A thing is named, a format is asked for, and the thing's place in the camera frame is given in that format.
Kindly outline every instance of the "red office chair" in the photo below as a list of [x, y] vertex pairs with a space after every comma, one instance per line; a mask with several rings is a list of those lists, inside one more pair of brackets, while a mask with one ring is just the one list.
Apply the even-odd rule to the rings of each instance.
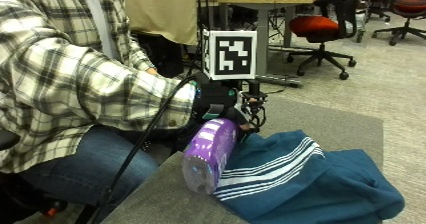
[[[346, 80], [349, 74], [345, 67], [337, 62], [334, 57], [347, 58], [349, 66], [355, 66], [357, 62], [353, 56], [343, 55], [325, 50], [325, 42], [353, 37], [357, 33], [355, 8], [359, 0], [317, 0], [314, 5], [319, 6], [322, 16], [301, 16], [294, 18], [289, 25], [292, 32], [298, 37], [305, 37], [310, 43], [321, 43], [319, 49], [313, 51], [290, 52], [288, 62], [293, 62], [296, 55], [310, 56], [298, 66], [297, 75], [305, 75], [302, 68], [314, 60], [321, 65], [322, 59], [326, 59], [342, 72], [339, 78]], [[327, 6], [334, 5], [337, 22], [327, 16]]]
[[397, 45], [398, 37], [401, 40], [405, 39], [407, 33], [423, 38], [426, 40], [426, 30], [419, 30], [410, 27], [410, 20], [414, 18], [425, 18], [426, 16], [426, 0], [390, 0], [390, 11], [406, 18], [403, 27], [387, 28], [375, 30], [373, 32], [373, 38], [377, 37], [379, 32], [391, 32], [393, 37], [390, 38], [389, 45]]
[[385, 14], [385, 11], [387, 11], [387, 3], [389, 0], [365, 0], [369, 3], [369, 16], [367, 20], [371, 17], [371, 14], [375, 14], [379, 16], [379, 18], [385, 18], [385, 22], [390, 21], [390, 16]]

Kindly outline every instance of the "chair wheel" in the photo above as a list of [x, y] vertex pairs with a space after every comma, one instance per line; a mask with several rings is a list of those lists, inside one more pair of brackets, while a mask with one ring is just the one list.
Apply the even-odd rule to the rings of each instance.
[[355, 60], [350, 60], [347, 62], [347, 66], [354, 67], [357, 65], [357, 61]]
[[298, 76], [303, 76], [305, 75], [305, 71], [303, 70], [297, 70], [297, 75]]
[[338, 75], [338, 77], [339, 77], [342, 80], [346, 80], [347, 77], [349, 77], [347, 72], [342, 72], [342, 73]]
[[294, 57], [293, 56], [288, 56], [288, 63], [292, 63], [294, 61]]

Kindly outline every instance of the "office chair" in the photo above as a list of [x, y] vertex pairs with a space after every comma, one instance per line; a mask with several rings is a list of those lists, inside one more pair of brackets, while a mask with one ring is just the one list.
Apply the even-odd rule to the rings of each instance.
[[401, 40], [405, 39], [407, 33], [426, 40], [426, 30], [410, 27], [411, 19], [421, 19], [426, 16], [426, 0], [390, 0], [390, 11], [406, 18], [403, 27], [375, 30], [371, 37], [377, 38], [377, 33], [379, 32], [390, 32], [393, 37], [390, 38], [389, 45], [391, 46], [397, 45], [398, 37]]
[[[0, 151], [11, 148], [19, 142], [19, 136], [0, 130]], [[24, 220], [37, 212], [53, 217], [65, 210], [68, 202], [49, 193], [35, 189], [19, 175], [0, 172], [0, 222], [12, 224]], [[87, 205], [76, 223], [88, 223], [96, 208]]]
[[[350, 38], [357, 33], [355, 8], [359, 0], [317, 0], [315, 6], [319, 6], [322, 16], [300, 16], [294, 18], [289, 25], [292, 32], [298, 37], [305, 37], [310, 43], [321, 43], [319, 49], [313, 51], [290, 52], [288, 62], [293, 62], [296, 55], [310, 56], [298, 66], [297, 75], [303, 76], [302, 68], [314, 60], [318, 60], [317, 66], [321, 66], [322, 59], [326, 59], [337, 68], [342, 70], [339, 78], [346, 80], [349, 77], [345, 67], [337, 62], [334, 57], [347, 58], [350, 67], [357, 65], [353, 56], [343, 55], [325, 50], [325, 42], [343, 38]], [[337, 22], [329, 18], [327, 6], [334, 5]]]
[[367, 21], [370, 20], [371, 14], [379, 16], [379, 18], [385, 17], [385, 22], [390, 21], [390, 16], [385, 14], [389, 10], [387, 4], [389, 0], [365, 0], [367, 2], [369, 7], [369, 14], [367, 14]]

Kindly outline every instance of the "chair base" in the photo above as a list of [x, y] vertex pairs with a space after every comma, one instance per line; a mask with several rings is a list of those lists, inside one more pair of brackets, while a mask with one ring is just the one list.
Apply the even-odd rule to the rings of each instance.
[[371, 14], [375, 14], [379, 18], [385, 17], [385, 22], [390, 22], [390, 15], [385, 14], [385, 11], [387, 11], [385, 8], [371, 8], [369, 10], [367, 21], [370, 20]]
[[297, 75], [298, 76], [303, 76], [305, 75], [305, 71], [303, 71], [303, 67], [310, 64], [314, 60], [317, 60], [317, 66], [321, 66], [322, 60], [327, 60], [338, 69], [342, 70], [341, 74], [339, 74], [339, 78], [342, 80], [346, 80], [349, 77], [349, 74], [346, 72], [345, 67], [342, 66], [342, 64], [338, 63], [338, 61], [334, 59], [334, 57], [338, 58], [347, 58], [349, 59], [349, 63], [347, 65], [350, 67], [354, 67], [357, 65], [357, 62], [354, 60], [353, 56], [341, 54], [341, 53], [335, 53], [335, 52], [329, 52], [325, 50], [325, 44], [321, 43], [319, 45], [319, 49], [313, 50], [313, 51], [296, 51], [296, 52], [290, 52], [289, 56], [288, 56], [288, 62], [293, 62], [294, 58], [293, 56], [310, 56], [300, 65], [298, 65], [298, 69], [297, 69]]
[[390, 41], [389, 41], [389, 45], [391, 45], [391, 46], [397, 45], [398, 37], [401, 40], [405, 39], [405, 36], [407, 35], [407, 33], [410, 33], [410, 34], [413, 34], [426, 40], [426, 30], [421, 30], [421, 29], [410, 27], [410, 19], [411, 18], [407, 18], [407, 21], [405, 22], [403, 27], [394, 27], [394, 28], [375, 30], [373, 32], [371, 37], [375, 38], [377, 33], [379, 33], [379, 32], [391, 32], [393, 37], [390, 38]]

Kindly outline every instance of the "jeans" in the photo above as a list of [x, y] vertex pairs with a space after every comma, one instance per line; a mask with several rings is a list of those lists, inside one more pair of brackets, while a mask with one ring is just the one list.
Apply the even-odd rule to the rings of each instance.
[[[117, 130], [94, 126], [85, 133], [75, 155], [40, 163], [19, 175], [35, 188], [59, 199], [97, 206], [132, 148], [133, 144]], [[118, 180], [97, 223], [156, 172], [157, 167], [153, 158], [138, 151]]]

